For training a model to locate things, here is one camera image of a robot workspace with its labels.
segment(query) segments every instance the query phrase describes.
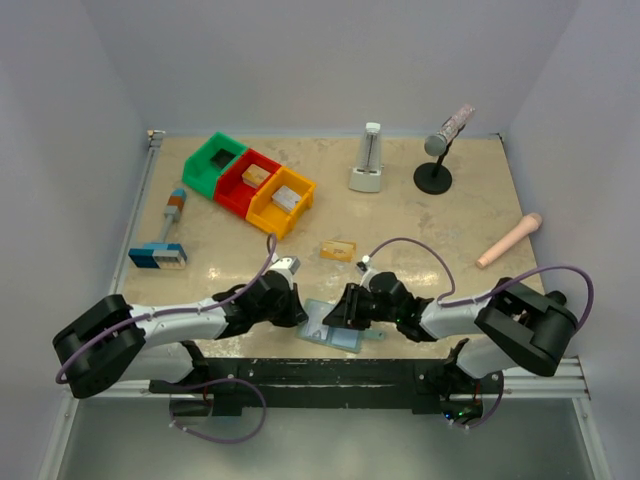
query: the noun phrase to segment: plastic bin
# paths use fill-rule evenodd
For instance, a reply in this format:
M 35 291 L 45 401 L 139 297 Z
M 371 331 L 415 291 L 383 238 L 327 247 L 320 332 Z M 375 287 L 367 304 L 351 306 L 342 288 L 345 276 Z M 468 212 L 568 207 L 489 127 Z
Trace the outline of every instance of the plastic bin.
M 242 180 L 242 174 L 252 164 L 264 168 L 270 173 L 257 189 L 247 185 Z M 251 199 L 256 194 L 256 191 L 269 181 L 273 174 L 280 169 L 280 166 L 279 163 L 250 148 L 220 176 L 213 199 L 228 210 L 245 218 Z
M 226 172 L 248 147 L 224 133 L 217 132 L 184 164 L 182 181 L 213 200 L 218 178 Z
M 301 197 L 291 213 L 285 212 L 271 201 L 271 196 L 283 185 Z M 302 213 L 311 208 L 315 188 L 315 183 L 282 166 L 253 196 L 246 220 L 267 233 L 274 232 L 282 240 L 293 230 Z

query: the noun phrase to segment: yellow bin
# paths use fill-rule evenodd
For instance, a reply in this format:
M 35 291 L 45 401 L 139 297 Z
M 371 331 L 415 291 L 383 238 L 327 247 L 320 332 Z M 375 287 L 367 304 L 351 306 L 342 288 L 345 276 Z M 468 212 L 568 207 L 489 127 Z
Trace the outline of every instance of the yellow bin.
M 285 212 L 271 200 L 271 196 L 283 185 L 301 197 L 291 213 Z M 293 230 L 302 212 L 311 208 L 315 188 L 314 182 L 283 165 L 253 196 L 245 220 L 260 230 L 275 233 L 278 240 L 282 240 Z

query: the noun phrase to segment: wooden block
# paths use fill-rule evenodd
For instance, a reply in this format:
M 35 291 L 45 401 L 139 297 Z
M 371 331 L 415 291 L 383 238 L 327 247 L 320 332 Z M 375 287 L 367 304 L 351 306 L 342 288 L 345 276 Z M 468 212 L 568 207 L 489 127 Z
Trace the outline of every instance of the wooden block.
M 253 188 L 258 188 L 269 177 L 264 168 L 251 164 L 242 174 L 242 181 Z
M 341 240 L 325 240 L 322 242 L 320 256 L 329 260 L 339 260 L 349 263 L 356 254 L 355 242 L 343 242 Z

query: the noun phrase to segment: white wall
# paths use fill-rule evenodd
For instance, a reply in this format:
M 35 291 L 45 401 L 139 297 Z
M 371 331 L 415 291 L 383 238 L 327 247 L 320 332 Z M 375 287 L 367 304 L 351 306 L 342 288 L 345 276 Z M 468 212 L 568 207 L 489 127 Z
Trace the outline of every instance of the white wall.
M 35 477 L 53 335 L 106 293 L 145 133 L 77 0 L 0 7 L 0 469 Z
M 145 122 L 180 134 L 503 131 L 578 0 L 82 0 Z
M 595 309 L 574 339 L 616 478 L 638 477 L 640 424 L 638 2 L 584 0 L 506 137 L 539 264 L 586 268 Z M 582 308 L 570 274 L 546 278 Z

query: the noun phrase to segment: black round stand base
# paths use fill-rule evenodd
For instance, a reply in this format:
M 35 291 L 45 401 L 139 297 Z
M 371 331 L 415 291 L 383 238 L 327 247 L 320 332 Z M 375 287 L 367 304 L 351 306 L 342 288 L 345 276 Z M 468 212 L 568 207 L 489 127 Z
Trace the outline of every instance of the black round stand base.
M 413 172 L 413 181 L 420 190 L 431 195 L 440 195 L 449 188 L 453 179 L 451 172 L 444 165 L 440 165 L 440 171 L 435 177 L 432 176 L 435 163 L 423 163 Z

